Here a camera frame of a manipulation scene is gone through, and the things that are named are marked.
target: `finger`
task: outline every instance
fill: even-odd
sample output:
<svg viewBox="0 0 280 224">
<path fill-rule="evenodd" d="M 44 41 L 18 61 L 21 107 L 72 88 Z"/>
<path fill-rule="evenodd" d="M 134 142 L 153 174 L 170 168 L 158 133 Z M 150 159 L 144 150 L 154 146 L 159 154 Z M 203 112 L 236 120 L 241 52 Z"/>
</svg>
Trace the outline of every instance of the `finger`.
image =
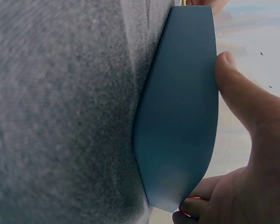
<svg viewBox="0 0 280 224">
<path fill-rule="evenodd" d="M 199 197 L 204 200 L 210 200 L 210 197 L 214 191 L 215 186 L 221 180 L 223 176 L 214 176 L 205 178 L 195 187 L 189 197 Z"/>
<path fill-rule="evenodd" d="M 172 219 L 174 224 L 198 224 L 198 220 L 191 218 L 180 211 L 173 213 Z"/>
<path fill-rule="evenodd" d="M 229 2 L 229 0 L 205 0 L 204 5 L 205 6 L 211 6 L 213 9 L 213 14 L 217 15 L 219 14 L 224 6 Z"/>
<path fill-rule="evenodd" d="M 263 123 L 280 121 L 280 98 L 246 79 L 236 69 L 236 59 L 229 52 L 216 61 L 216 80 L 222 97 L 231 111 L 251 133 Z"/>
<path fill-rule="evenodd" d="M 187 198 L 180 206 L 179 210 L 190 215 L 192 218 L 199 218 L 200 214 L 206 210 L 208 201 L 200 198 Z"/>
</svg>

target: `fingernail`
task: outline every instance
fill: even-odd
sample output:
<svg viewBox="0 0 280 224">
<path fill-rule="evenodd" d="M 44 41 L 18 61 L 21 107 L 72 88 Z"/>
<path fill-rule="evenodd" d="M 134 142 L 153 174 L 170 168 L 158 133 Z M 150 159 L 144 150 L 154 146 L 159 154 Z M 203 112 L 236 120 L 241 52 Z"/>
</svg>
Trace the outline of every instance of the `fingernail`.
<svg viewBox="0 0 280 224">
<path fill-rule="evenodd" d="M 235 56 L 233 56 L 232 53 L 226 52 L 225 58 L 231 66 L 237 68 L 237 60 L 236 60 Z"/>
</svg>

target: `blue paper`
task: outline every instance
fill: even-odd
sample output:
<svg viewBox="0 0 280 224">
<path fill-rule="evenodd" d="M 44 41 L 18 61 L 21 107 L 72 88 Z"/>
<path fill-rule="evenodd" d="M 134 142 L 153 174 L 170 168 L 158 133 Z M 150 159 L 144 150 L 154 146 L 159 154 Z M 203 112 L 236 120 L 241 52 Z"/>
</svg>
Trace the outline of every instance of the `blue paper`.
<svg viewBox="0 0 280 224">
<path fill-rule="evenodd" d="M 211 7 L 173 7 L 138 105 L 133 149 L 148 203 L 174 212 L 204 176 L 217 130 Z"/>
</svg>

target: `gray fabric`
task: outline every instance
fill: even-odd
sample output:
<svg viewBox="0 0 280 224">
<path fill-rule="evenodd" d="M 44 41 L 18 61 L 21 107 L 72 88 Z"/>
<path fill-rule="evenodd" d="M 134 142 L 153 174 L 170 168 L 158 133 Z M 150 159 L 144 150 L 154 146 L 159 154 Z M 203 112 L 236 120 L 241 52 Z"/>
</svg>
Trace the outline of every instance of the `gray fabric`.
<svg viewBox="0 0 280 224">
<path fill-rule="evenodd" d="M 133 118 L 172 0 L 0 0 L 0 223 L 146 223 Z"/>
</svg>

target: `blue card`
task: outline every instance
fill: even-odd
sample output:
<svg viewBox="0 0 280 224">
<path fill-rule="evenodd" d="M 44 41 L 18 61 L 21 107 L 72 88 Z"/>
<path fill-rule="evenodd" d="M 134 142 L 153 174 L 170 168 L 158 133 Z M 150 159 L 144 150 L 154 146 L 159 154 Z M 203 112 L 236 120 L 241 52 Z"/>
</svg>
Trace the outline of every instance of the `blue card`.
<svg viewBox="0 0 280 224">
<path fill-rule="evenodd" d="M 216 56 L 211 7 L 173 7 L 133 128 L 151 206 L 174 212 L 207 170 L 217 131 Z"/>
</svg>

